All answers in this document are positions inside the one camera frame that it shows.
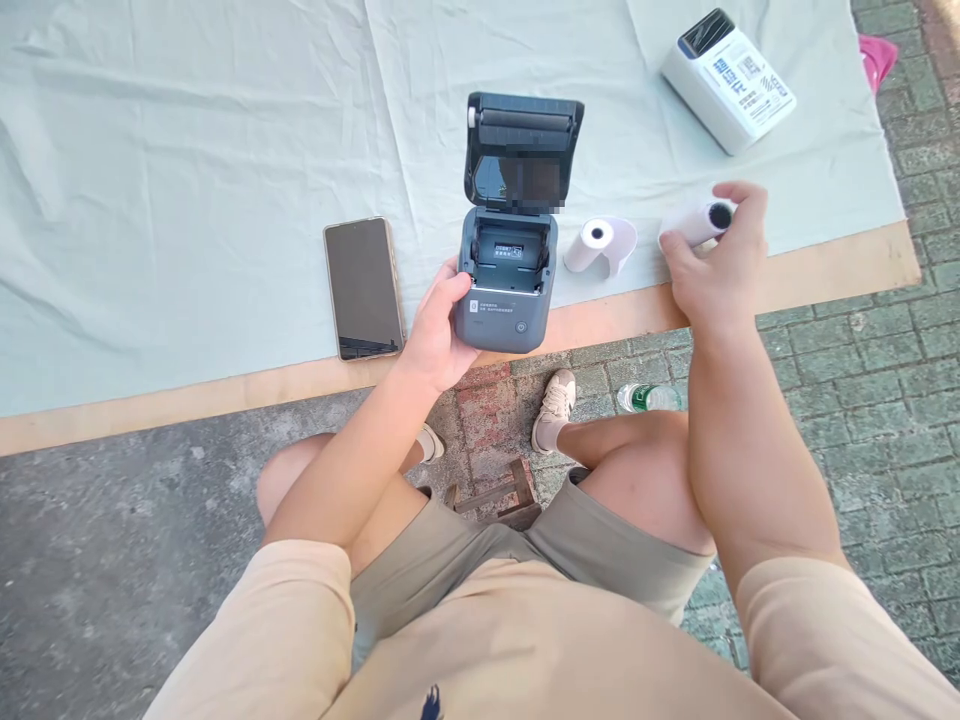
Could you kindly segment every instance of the beige shorts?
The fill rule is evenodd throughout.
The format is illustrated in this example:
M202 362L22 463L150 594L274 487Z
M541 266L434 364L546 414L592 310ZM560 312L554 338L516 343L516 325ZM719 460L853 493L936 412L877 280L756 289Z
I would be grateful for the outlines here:
M525 533L467 520L433 498L350 585L357 614L354 669L378 640L435 607L492 558L546 562L677 625L713 560L643 532L569 480Z

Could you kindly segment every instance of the pink bag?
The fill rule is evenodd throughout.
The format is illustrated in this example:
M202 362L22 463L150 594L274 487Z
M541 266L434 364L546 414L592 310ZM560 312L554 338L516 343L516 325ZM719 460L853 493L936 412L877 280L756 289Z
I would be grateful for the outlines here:
M867 71L867 81L874 95L880 89L880 83L893 69L899 54L897 46L889 40L870 35L860 36L860 55L863 56L863 67Z

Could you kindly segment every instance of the wooden table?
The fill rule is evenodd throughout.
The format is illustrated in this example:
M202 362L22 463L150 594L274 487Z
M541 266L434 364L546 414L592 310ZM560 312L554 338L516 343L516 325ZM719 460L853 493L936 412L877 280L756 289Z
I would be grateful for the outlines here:
M920 281L906 221L770 258L760 311L865 295ZM536 355L685 327L669 285L557 308ZM484 353L478 365L516 360ZM0 418L0 456L375 385L394 358L325 358L148 395Z

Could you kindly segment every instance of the open printer lid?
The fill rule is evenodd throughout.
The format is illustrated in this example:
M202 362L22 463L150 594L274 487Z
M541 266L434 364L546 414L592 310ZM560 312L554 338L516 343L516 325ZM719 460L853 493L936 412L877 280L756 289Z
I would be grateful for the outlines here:
M463 176L467 199L523 215L562 207L583 109L573 100L471 93Z

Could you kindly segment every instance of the white sneaker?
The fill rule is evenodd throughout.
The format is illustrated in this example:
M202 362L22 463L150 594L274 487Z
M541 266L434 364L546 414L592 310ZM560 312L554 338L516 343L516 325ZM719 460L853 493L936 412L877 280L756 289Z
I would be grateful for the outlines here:
M540 406L540 414L537 415L533 423L533 432L530 435L530 444L533 449L543 455L552 453L553 450L544 448L537 442L538 431L542 436L552 435L553 444L556 445L556 437L559 434L559 428L570 422L570 413L577 402L577 379L569 370L557 370L550 382L547 383L547 389L543 393L543 404Z
M417 434L417 442L423 448L423 460L420 461L422 465L432 465L442 458L443 453L446 452L443 440L426 423L423 424L423 428Z

